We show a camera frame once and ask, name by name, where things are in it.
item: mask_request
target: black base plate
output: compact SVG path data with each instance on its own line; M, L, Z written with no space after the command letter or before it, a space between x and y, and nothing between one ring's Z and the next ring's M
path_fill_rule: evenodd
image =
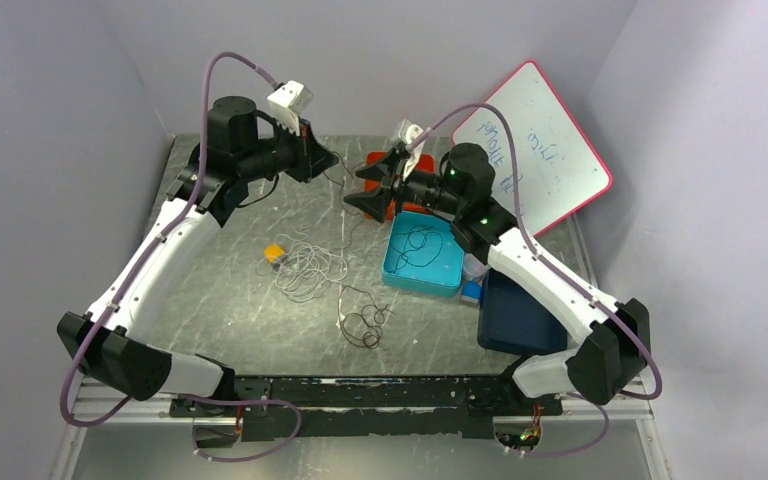
M560 415L552 395L524 397L498 375L399 377L240 377L237 394L253 400L280 398L302 409L303 437L431 435L460 433L463 438L494 438L493 417L531 416L537 403L545 416ZM237 407L213 408L174 400L171 417L234 417ZM278 407L243 412L242 441L286 437L296 416Z

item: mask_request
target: blue writing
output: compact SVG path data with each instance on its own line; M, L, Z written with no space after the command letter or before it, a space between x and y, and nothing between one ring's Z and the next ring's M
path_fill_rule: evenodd
M502 147L499 146L499 141L496 139L499 135L496 124L493 122L482 123L476 131L484 131L484 150L487 151L487 159L494 167L498 168L504 163L505 156L502 155Z
M517 179L517 183L522 181L522 174L519 174L519 178ZM505 177L504 180L502 180L499 183L499 186L505 191L505 193L511 193L511 189L514 188L514 176L513 174L508 175Z
M537 137L537 134L534 132L528 134L528 141L531 142L531 151L539 153L540 158L542 158L544 161L548 162L549 160L555 158L555 154L552 152L552 147L557 147L557 144L550 143L549 145L546 145L542 143L540 138Z

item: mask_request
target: black cable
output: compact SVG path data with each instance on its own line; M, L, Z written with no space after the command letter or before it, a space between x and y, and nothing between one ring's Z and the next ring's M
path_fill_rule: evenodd
M279 178L281 178L281 176L280 176L280 175L278 175L278 174L276 174L276 175L275 175L275 180L272 182L272 188L270 188L270 189L269 189L269 191L268 191L268 192L266 192L266 194L265 194L265 195L263 195L262 197L258 198L257 200L252 200L252 201L251 201L251 202L249 202L249 203L243 203L243 204L241 204L241 205L237 205L237 208L246 208L246 207L250 207L250 206L254 205L255 203L257 203L257 202L259 202L259 201L261 201L261 200L265 200L265 199L266 199L266 197L268 197L268 196L272 195L272 193L273 193L273 192L275 191L275 189L278 187L278 179L279 179Z
M392 237L395 237L398 235L407 235L407 239L405 240L402 250L399 250L398 248L393 246ZM419 242L419 245L415 244L414 235L422 235L422 240ZM437 252L434 254L433 257L431 257L431 260L428 260L425 263L412 262L408 258L408 255L411 253L416 253L423 250L428 244L428 237L430 235L436 235L437 238L440 239L440 245L437 248ZM434 231L433 227L429 227L427 225L414 225L407 232L399 232L399 233L392 234L390 243L387 246L387 248L399 254L399 256L396 257L396 267L392 270L388 270L387 273L394 274L408 265L412 267L424 268L434 263L434 261L437 260L437 257L439 257L440 253L443 251L443 236L440 235L438 232ZM405 263L400 266L399 262L401 261L404 261Z
M361 217L360 217L360 221L358 221L358 223L354 224L354 226L352 226L352 228L350 228L350 229L349 229L349 243L347 243L347 244L345 244L345 245L342 245L342 246L340 247L341 249L345 250L345 249L347 249L347 248L349 248L349 247L351 247L351 246L352 246L352 242L354 242L354 233L355 233L355 230L357 229L357 227L359 227L359 226L360 226L360 224L361 224L361 223L363 223L363 222L365 222L365 221L366 221L366 218L364 218L363 216L361 216Z
M327 178L329 182L331 182L334 185L337 185L338 187L340 187L340 192L343 191L343 187L345 185L343 182L338 182L337 180L334 180L333 178L329 177L327 171L326 172L322 172L322 175L324 175L325 178Z
M343 293L345 293L346 290L352 290L354 292L366 295L369 297L370 303L361 307L360 312L352 312L345 316L341 315L342 312L340 312L340 300L342 300ZM384 329L382 326L387 320L387 315L385 314L389 313L390 315L395 315L395 313L393 313L393 311L387 307L389 307L389 305L379 307L378 304L375 303L375 299L372 298L372 294L366 290L361 290L351 285L343 285L343 290L337 297L337 318L340 319L340 333L343 334L343 338L345 338L350 345L355 347L366 348L369 350L377 348L381 343L381 337L384 335ZM358 326L363 329L363 334L361 334L360 337L350 333L346 328L346 322L349 321L349 319L357 319L359 321Z

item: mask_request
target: whiteboard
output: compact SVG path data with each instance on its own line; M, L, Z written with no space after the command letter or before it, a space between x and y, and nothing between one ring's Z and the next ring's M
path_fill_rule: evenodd
M520 208L529 232L546 230L610 188L611 173L533 60L486 103L498 108L511 127ZM452 140L484 148L496 170L493 198L514 213L510 148L498 118L478 109L455 129Z

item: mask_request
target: white wall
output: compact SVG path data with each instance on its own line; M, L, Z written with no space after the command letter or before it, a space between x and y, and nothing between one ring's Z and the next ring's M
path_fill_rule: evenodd
M652 313L674 477L768 478L768 1L641 0L581 120L596 271Z
M575 111L635 2L98 0L170 131L197 130L204 64L229 49L308 85L316 132L376 135L483 99L528 57ZM259 77L217 72L217 95L266 107Z
M141 236L168 139L92 2L0 0L0 478L46 478L55 333Z

